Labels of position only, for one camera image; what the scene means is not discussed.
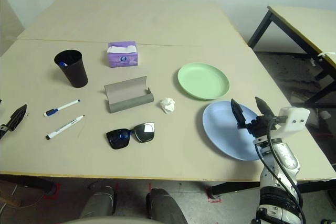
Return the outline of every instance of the black cup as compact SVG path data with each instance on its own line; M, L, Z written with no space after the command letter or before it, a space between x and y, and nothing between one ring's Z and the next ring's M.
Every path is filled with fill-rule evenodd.
M82 54L77 50L66 50L55 56L54 62L63 71L65 76L75 88L84 87L88 83Z

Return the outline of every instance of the blue marker cap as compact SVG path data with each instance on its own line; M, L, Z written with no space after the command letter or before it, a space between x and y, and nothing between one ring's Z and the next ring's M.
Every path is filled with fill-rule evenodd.
M50 116L52 114L55 114L57 111L58 109L48 110L47 112L44 113L44 116Z
M59 65L62 66L62 67L66 67L66 66L67 66L67 64L66 64L65 62L63 62L63 61L61 61L61 62L59 63Z

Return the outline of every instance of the marker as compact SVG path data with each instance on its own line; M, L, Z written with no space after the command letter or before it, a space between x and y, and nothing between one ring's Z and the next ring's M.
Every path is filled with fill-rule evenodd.
M70 128L71 126L73 126L75 123L78 123L80 120L82 120L82 118L85 115L81 115L75 119L73 119L71 122L68 122L67 124L63 125L61 128L55 130L54 132L49 133L48 135L46 135L46 139L50 140L52 139L54 136L58 135L59 133L65 131L67 128Z
M50 115L52 115L52 114L55 114L57 111L60 111L60 110L62 110L62 109L65 109L65 108L67 108L67 107L69 107L69 106L71 106L71 105L74 105L74 104L78 103L78 102L80 102L79 99L77 99L76 101L70 102L70 103L68 103L68 104L65 104L65 105L63 105L63 106L61 106L61 107L59 107L59 108L57 108L57 109L51 109L51 110L48 110L48 111L44 112L44 116L50 116Z

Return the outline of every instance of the tissue box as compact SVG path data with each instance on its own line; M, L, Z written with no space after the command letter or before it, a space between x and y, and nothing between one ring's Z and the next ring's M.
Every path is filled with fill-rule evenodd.
M135 46L135 41L121 41L121 42L110 42L109 48L115 46L115 47L121 47L121 48L127 48L128 46ZM108 52L108 58L110 62L110 67L127 67L127 66L137 66L138 65L138 52Z

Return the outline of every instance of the sunglasses lens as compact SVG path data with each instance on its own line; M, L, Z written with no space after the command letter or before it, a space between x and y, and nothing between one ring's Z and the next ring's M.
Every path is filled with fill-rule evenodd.
M140 142L148 142L154 138L154 123L144 123L134 128L134 133Z
M130 142L130 131L128 129L119 129L106 133L106 137L113 149L121 149Z

